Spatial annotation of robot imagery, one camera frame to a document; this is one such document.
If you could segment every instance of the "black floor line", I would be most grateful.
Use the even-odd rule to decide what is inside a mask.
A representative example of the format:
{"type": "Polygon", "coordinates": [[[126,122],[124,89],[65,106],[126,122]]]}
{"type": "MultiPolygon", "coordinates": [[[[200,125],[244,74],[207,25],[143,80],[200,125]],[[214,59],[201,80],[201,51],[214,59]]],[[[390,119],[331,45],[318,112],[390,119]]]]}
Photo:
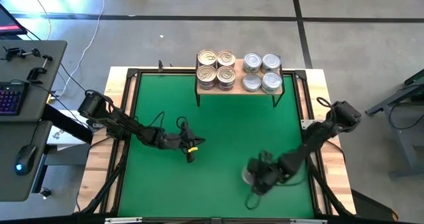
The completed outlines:
{"type": "Polygon", "coordinates": [[[294,11],[296,13],[297,28],[299,30],[300,46],[302,48],[303,60],[305,61],[305,68],[312,69],[312,60],[309,53],[309,48],[307,46],[305,26],[303,25],[302,11],[300,9],[299,0],[293,0],[293,5],[294,11]]]}
{"type": "MultiPolygon", "coordinates": [[[[12,13],[18,19],[46,19],[44,13],[12,13]]],[[[49,13],[50,19],[97,20],[99,15],[81,13],[49,13]]],[[[424,18],[335,18],[335,17],[279,17],[279,16],[197,16],[197,15],[102,15],[100,20],[113,21],[275,21],[318,23],[424,23],[424,18]]]]}
{"type": "MultiPolygon", "coordinates": [[[[44,13],[12,13],[17,19],[46,19],[44,13]]],[[[49,19],[97,20],[99,15],[49,13],[49,19]]],[[[296,21],[295,17],[273,16],[185,16],[185,15],[102,15],[101,20],[112,21],[296,21]]]]}

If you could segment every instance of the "green mat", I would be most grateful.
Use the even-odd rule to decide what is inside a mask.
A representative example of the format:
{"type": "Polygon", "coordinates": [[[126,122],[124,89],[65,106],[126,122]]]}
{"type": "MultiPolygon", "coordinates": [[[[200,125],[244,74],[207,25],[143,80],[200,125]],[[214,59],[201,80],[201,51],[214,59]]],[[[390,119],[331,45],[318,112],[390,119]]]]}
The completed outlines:
{"type": "MultiPolygon", "coordinates": [[[[143,75],[135,115],[149,124],[166,112],[164,128],[177,133],[176,119],[187,117],[207,141],[186,162],[180,150],[156,150],[133,137],[123,184],[120,217],[313,217],[308,181],[275,187],[255,210],[244,206],[250,186],[242,169],[262,150],[274,155],[301,143],[292,78],[277,108],[270,96],[202,95],[196,106],[194,76],[143,75]]],[[[304,180],[305,166],[290,182],[304,180]]]]}

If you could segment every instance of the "gray concrete floor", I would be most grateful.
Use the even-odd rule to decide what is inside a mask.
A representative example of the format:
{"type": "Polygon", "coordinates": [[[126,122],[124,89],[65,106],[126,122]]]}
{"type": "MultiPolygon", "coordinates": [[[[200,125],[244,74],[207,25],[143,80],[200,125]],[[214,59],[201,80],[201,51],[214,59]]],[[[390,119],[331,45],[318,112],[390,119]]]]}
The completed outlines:
{"type": "MultiPolygon", "coordinates": [[[[96,14],[101,6],[101,0],[41,1],[49,12],[57,13],[96,14]]],[[[423,1],[300,3],[304,17],[422,18],[423,1]]],[[[1,3],[11,12],[42,11],[35,0],[1,3]]],[[[105,14],[294,16],[294,9],[292,0],[106,0],[105,14]]],[[[46,20],[20,22],[46,38],[46,20]]],[[[51,39],[68,41],[63,60],[68,70],[75,68],[95,23],[52,20],[51,39]]],[[[403,80],[423,68],[424,24],[306,23],[305,29],[313,67],[324,69],[331,99],[348,100],[360,111],[395,92],[403,80]]],[[[75,78],[83,87],[103,91],[110,66],[157,66],[159,59],[165,65],[193,66],[195,53],[202,48],[228,48],[236,54],[275,52],[282,55],[286,68],[305,66],[296,22],[101,21],[75,78]]],[[[63,81],[57,79],[54,89],[62,87],[63,81]]],[[[62,99],[76,109],[83,94],[72,82],[69,89],[62,99]]],[[[341,141],[351,187],[394,208],[402,221],[422,223],[424,178],[389,178],[388,172],[402,168],[403,162],[384,116],[364,117],[354,133],[341,135],[341,141]]],[[[55,195],[46,201],[31,196],[22,203],[0,203],[0,219],[71,213],[82,169],[70,170],[58,167],[48,173],[55,195]]]]}

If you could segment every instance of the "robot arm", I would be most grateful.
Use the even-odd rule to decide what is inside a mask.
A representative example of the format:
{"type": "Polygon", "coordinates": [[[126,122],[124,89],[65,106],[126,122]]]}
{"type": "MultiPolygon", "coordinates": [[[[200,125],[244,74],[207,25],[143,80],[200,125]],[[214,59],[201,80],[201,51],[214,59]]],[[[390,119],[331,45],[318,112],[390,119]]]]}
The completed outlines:
{"type": "Polygon", "coordinates": [[[146,146],[158,149],[181,149],[189,163],[194,161],[193,151],[205,141],[193,134],[185,117],[177,119],[179,134],[167,134],[162,127],[144,126],[114,106],[110,97],[93,90],[85,92],[85,99],[78,108],[78,112],[92,123],[105,125],[108,137],[125,140],[135,135],[146,146]]]}
{"type": "Polygon", "coordinates": [[[319,150],[324,142],[341,132],[351,132],[360,122],[361,114],[346,101],[328,103],[323,98],[318,102],[331,108],[323,122],[312,123],[304,133],[304,142],[294,151],[282,154],[277,160],[263,152],[258,158],[251,158],[247,171],[253,177],[252,191],[264,195],[277,183],[285,183],[300,169],[311,152],[319,150]]]}

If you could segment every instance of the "computer mouse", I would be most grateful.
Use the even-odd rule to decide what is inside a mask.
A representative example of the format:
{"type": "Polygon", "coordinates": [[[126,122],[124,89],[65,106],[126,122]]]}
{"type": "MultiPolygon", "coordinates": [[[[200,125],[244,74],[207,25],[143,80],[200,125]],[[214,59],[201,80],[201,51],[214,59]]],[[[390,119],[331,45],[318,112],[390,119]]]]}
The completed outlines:
{"type": "Polygon", "coordinates": [[[27,175],[34,166],[37,147],[28,144],[23,146],[16,155],[15,172],[18,175],[27,175]]]}

